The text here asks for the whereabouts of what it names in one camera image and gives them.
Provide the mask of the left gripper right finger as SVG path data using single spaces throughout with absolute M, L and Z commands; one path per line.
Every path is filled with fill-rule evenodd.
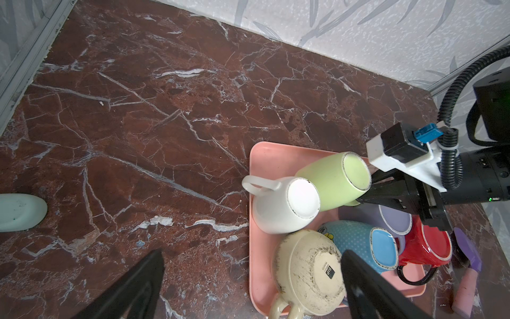
M 352 318 L 430 318 L 355 252 L 342 254 L 341 272 Z

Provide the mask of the blue polka dot mug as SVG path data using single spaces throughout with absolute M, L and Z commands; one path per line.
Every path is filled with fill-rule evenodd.
M 380 274 L 398 267 L 397 244 L 386 229 L 337 220 L 320 225 L 317 231 L 332 240 L 341 253 L 353 251 Z

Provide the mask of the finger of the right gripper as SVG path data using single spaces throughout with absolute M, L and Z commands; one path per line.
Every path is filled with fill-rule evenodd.
M 373 185 L 373 187 L 364 195 L 356 199 L 358 203 L 370 203 L 389 207 L 392 209 L 406 209 L 402 202 L 402 188 L 397 186 Z
M 389 171 L 377 170 L 372 174 L 372 187 L 404 187 L 405 174 L 397 169 Z

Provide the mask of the light green ceramic mug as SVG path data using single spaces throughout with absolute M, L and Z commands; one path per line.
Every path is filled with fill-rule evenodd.
M 321 212 L 344 205 L 354 206 L 372 184 L 368 166 L 354 152 L 321 158 L 297 171 L 296 176 L 308 179 L 316 186 Z

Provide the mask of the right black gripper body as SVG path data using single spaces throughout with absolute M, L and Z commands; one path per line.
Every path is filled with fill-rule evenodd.
M 464 167 L 462 183 L 445 193 L 434 190 L 429 196 L 422 182 L 398 174 L 392 183 L 402 191 L 397 191 L 399 196 L 392 200 L 392 207 L 418 215 L 427 226 L 451 231 L 446 206 L 509 200 L 509 146 L 463 153 L 460 159 Z

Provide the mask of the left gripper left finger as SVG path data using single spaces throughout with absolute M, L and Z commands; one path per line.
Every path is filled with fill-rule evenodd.
M 164 272 L 162 250 L 152 250 L 74 317 L 153 318 Z

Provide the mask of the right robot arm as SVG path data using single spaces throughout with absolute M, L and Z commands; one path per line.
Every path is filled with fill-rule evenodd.
M 486 67 L 509 57 L 509 47 L 485 54 L 449 87 L 436 122 L 415 128 L 399 122 L 366 144 L 375 167 L 370 190 L 359 203 L 418 215 L 422 223 L 450 231 L 449 205 L 509 199 L 509 69 L 476 80 Z M 462 90 L 472 85 L 475 102 L 466 118 L 476 151 L 459 150 L 452 126 Z

